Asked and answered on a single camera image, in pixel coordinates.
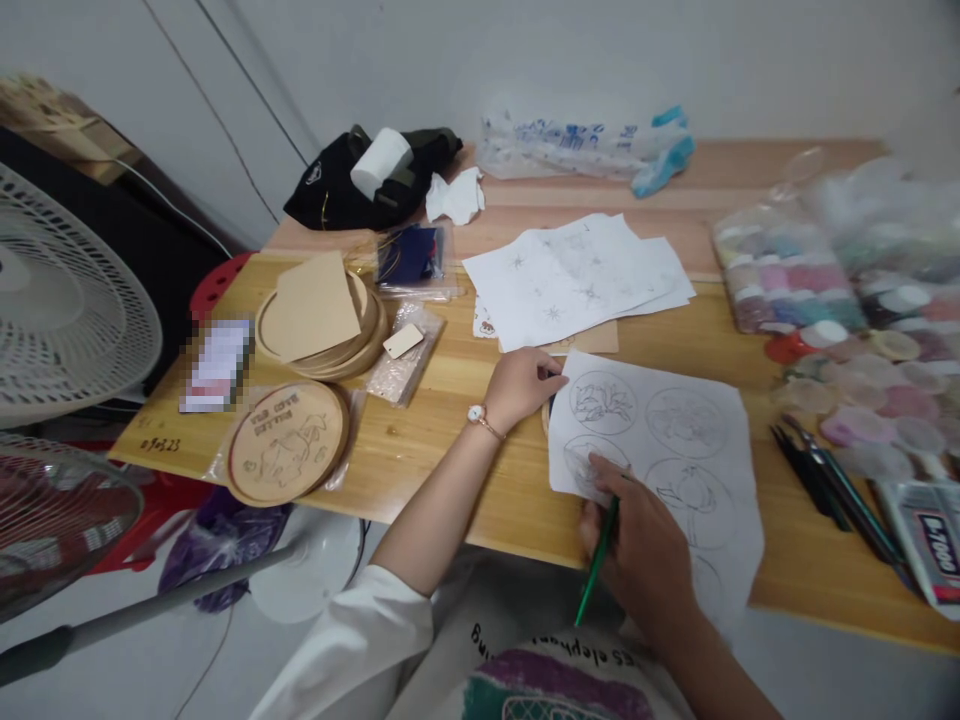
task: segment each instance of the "wristwatch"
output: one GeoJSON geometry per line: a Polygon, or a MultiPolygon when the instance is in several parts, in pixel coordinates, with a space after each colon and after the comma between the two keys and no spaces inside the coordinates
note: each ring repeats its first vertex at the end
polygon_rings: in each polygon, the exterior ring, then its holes
{"type": "Polygon", "coordinates": [[[493,433],[493,436],[497,438],[500,442],[504,442],[507,439],[506,435],[503,435],[493,429],[493,426],[487,422],[487,406],[486,405],[471,405],[467,410],[467,420],[469,420],[474,425],[483,425],[487,430],[493,433]]]}

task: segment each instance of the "fan pole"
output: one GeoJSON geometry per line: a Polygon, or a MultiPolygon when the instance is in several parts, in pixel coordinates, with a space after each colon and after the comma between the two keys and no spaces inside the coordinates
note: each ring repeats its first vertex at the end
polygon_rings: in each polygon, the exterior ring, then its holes
{"type": "Polygon", "coordinates": [[[256,560],[236,565],[174,588],[163,595],[148,598],[107,615],[77,625],[61,625],[55,630],[15,645],[0,654],[0,687],[25,678],[41,670],[49,670],[64,657],[93,645],[127,628],[162,615],[177,605],[192,602],[199,597],[243,580],[256,572],[288,560],[304,547],[295,539],[281,550],[274,550],[256,560]]]}

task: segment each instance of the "green pencil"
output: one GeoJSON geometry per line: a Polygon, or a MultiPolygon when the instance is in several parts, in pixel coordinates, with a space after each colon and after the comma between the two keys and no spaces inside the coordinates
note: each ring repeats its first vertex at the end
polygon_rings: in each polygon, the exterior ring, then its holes
{"type": "Polygon", "coordinates": [[[597,584],[597,577],[600,575],[600,568],[603,567],[603,559],[607,556],[607,548],[610,547],[610,535],[613,534],[614,523],[617,522],[617,515],[620,513],[620,498],[613,496],[613,502],[610,503],[610,510],[607,512],[607,520],[603,524],[603,530],[600,533],[600,542],[597,543],[597,551],[593,554],[593,560],[590,561],[590,577],[587,578],[587,586],[583,589],[583,596],[580,598],[580,609],[577,610],[577,620],[573,624],[580,627],[583,622],[583,616],[587,612],[587,603],[590,602],[590,596],[593,594],[593,588],[597,584]]]}

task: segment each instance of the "white sleeve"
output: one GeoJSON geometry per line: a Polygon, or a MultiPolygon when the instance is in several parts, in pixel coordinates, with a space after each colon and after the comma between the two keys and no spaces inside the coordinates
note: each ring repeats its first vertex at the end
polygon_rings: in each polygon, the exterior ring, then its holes
{"type": "Polygon", "coordinates": [[[368,565],[330,602],[250,718],[315,718],[432,640],[430,600],[389,570],[368,565]]]}

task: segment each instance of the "hand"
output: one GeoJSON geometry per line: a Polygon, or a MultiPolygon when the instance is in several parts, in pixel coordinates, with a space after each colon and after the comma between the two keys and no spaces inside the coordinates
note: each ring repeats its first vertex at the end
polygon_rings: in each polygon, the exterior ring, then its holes
{"type": "MultiPolygon", "coordinates": [[[[591,453],[597,488],[620,498],[618,526],[601,568],[617,602],[649,642],[669,643],[703,618],[693,591],[687,539],[666,505],[624,469],[591,453]]],[[[604,511],[587,502],[580,518],[584,547],[593,557],[604,511]]]]}
{"type": "Polygon", "coordinates": [[[560,363],[543,350],[525,347],[506,353],[487,386],[487,422],[506,435],[567,384],[570,378],[561,372],[560,363]]]}

